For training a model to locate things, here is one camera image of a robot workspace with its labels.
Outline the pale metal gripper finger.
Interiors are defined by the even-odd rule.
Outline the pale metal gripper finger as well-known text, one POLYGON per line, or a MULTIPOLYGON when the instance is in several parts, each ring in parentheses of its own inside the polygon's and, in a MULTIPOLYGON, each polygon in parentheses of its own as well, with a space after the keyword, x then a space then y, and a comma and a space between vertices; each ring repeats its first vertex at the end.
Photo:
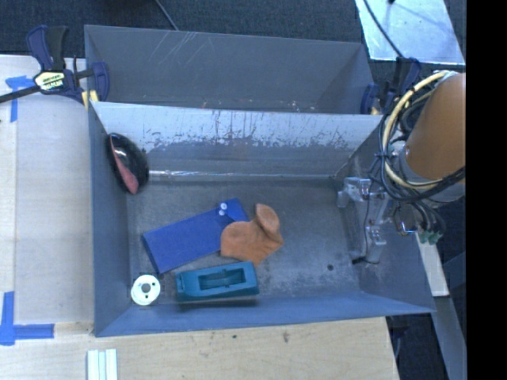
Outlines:
POLYGON ((342 211, 366 211, 372 180, 363 177, 346 177, 337 192, 337 207, 342 211))
POLYGON ((379 227, 366 227, 360 235, 360 240, 349 252, 352 262, 367 262, 378 264, 387 241, 380 233, 379 227))

